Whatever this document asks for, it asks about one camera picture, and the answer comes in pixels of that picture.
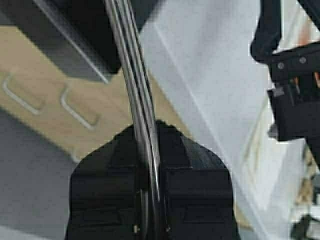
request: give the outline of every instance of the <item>silver metal rod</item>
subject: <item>silver metal rod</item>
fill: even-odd
[[[104,0],[122,64],[142,165],[148,170],[148,188],[141,191],[140,235],[163,240],[160,155],[150,81],[144,64],[139,34],[129,0]]]

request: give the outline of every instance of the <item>black mechanical part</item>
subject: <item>black mechanical part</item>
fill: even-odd
[[[320,29],[320,2],[298,0]],[[279,0],[261,0],[251,55],[268,65],[275,88],[268,90],[278,141],[305,138],[320,166],[320,41],[274,53],[281,39]]]
[[[175,127],[156,125],[166,195],[164,239],[239,240],[228,169]],[[65,240],[140,239],[139,162],[133,126],[80,162],[70,179]]]

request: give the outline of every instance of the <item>white surface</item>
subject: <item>white surface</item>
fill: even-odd
[[[299,6],[290,1],[284,0],[293,13]],[[164,0],[141,38],[149,69],[194,138],[231,171],[236,202],[258,237],[284,240],[290,235],[291,206],[304,172],[304,142],[277,143],[266,134],[272,122],[270,109],[262,112],[268,70],[249,53],[259,4]],[[284,35],[297,18],[287,15]],[[297,41],[299,31],[292,32],[282,48]]]
[[[38,237],[24,232],[13,230],[0,226],[0,240],[48,240],[44,237]]]

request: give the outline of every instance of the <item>drawer handle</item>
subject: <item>drawer handle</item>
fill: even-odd
[[[83,116],[81,116],[76,110],[74,110],[68,103],[67,103],[67,96],[68,96],[68,93],[70,91],[70,87],[69,85],[67,85],[65,88],[64,88],[64,91],[63,93],[61,94],[61,97],[60,97],[60,103],[62,105],[62,107],[74,118],[76,119],[79,123],[81,123],[85,128],[93,131],[98,123],[99,123],[99,120],[100,120],[100,116],[96,119],[95,123],[94,124],[91,124],[90,122],[88,122]]]
[[[10,82],[10,80],[13,78],[13,74],[10,73],[5,80],[2,83],[2,88],[3,91],[10,97],[12,98],[14,101],[16,101],[17,103],[19,103],[22,107],[24,107],[26,110],[28,110],[29,112],[31,112],[33,115],[39,115],[42,110],[44,109],[45,104],[43,103],[42,106],[40,108],[35,108],[33,106],[31,106],[28,102],[26,102],[25,100],[23,100],[21,97],[19,97],[18,95],[16,95],[13,91],[11,91],[8,87],[8,84]]]

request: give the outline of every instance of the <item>gray floor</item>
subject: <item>gray floor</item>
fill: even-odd
[[[74,168],[63,151],[0,110],[1,226],[62,240],[69,214],[69,177]],[[10,240],[25,239],[10,231],[8,234]],[[243,240],[257,240],[245,229],[240,229],[240,235]]]

